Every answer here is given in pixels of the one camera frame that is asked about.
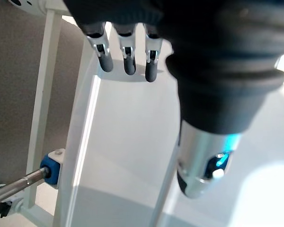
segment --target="white floor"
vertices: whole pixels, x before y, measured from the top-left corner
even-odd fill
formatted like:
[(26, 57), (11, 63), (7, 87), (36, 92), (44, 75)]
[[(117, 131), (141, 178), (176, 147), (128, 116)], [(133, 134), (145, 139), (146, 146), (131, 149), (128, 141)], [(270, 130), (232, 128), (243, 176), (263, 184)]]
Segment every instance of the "white floor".
[[(43, 183), (37, 188), (36, 204), (54, 214), (58, 191)], [(0, 227), (37, 227), (20, 214), (0, 218)]]

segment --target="blue led light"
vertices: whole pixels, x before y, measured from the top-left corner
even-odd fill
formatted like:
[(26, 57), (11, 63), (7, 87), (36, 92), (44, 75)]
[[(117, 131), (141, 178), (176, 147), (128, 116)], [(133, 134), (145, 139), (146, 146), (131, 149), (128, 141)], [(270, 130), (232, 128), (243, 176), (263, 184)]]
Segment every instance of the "blue led light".
[(228, 156), (229, 156), (229, 154), (224, 154), (223, 157), (217, 162), (216, 166), (219, 167), (219, 166), (223, 165), (223, 163), (226, 161)]
[(241, 138), (241, 134), (231, 134), (228, 135), (224, 144), (224, 151), (232, 151), (238, 145)]

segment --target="gray floor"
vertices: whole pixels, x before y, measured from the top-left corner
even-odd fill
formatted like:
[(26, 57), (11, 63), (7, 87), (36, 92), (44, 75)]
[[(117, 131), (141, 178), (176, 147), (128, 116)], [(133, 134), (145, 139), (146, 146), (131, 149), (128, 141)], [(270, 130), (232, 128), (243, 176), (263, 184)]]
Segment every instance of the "gray floor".
[[(0, 183), (25, 173), (45, 17), (0, 0)], [(44, 153), (64, 148), (83, 35), (63, 21)]]

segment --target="metal rod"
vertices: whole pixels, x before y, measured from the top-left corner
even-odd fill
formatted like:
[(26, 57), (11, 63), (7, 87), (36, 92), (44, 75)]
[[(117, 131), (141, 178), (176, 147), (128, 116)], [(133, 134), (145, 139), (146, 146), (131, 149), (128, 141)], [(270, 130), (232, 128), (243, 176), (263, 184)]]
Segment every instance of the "metal rod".
[(31, 186), (32, 184), (42, 180), (49, 174), (50, 170), (47, 167), (38, 169), (30, 174), (25, 175), (21, 179), (7, 184), (0, 188), (0, 203), (17, 192)]

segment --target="robotic hand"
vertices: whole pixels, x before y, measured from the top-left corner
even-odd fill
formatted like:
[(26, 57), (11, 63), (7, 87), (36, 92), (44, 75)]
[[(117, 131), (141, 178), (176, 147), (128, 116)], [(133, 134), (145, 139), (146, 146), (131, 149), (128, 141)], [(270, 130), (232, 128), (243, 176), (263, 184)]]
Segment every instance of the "robotic hand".
[(284, 54), (284, 0), (64, 0), (95, 48), (101, 67), (112, 70), (103, 23), (114, 24), (124, 68), (135, 71), (135, 24), (145, 24), (148, 81), (161, 38), (171, 42), (166, 59), (177, 79), (181, 132), (177, 164), (181, 191), (202, 194), (228, 168), (240, 135), (266, 94), (280, 87), (275, 69)]

